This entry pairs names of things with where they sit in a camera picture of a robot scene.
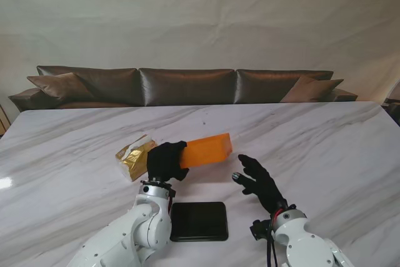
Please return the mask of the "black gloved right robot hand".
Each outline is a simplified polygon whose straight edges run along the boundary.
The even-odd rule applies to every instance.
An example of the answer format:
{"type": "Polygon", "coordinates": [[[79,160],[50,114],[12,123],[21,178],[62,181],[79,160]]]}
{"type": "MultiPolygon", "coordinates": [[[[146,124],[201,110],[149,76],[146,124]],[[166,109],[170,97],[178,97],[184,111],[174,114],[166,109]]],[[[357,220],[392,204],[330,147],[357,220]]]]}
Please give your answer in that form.
{"type": "Polygon", "coordinates": [[[244,187],[242,193],[256,195],[263,208],[270,214],[280,209],[287,209],[288,202],[282,196],[269,172],[256,159],[245,154],[239,154],[238,159],[245,175],[233,173],[232,179],[244,187]]]}

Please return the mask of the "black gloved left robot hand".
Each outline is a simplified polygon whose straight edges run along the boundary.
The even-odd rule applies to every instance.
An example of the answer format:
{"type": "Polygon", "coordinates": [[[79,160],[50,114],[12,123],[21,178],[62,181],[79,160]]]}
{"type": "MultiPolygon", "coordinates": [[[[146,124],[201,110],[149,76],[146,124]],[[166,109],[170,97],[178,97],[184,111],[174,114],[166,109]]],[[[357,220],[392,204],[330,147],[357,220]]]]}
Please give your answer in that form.
{"type": "Polygon", "coordinates": [[[170,179],[182,181],[188,174],[180,165],[181,155],[187,146],[185,141],[165,142],[148,152],[147,173],[150,181],[168,182],[170,179]]]}

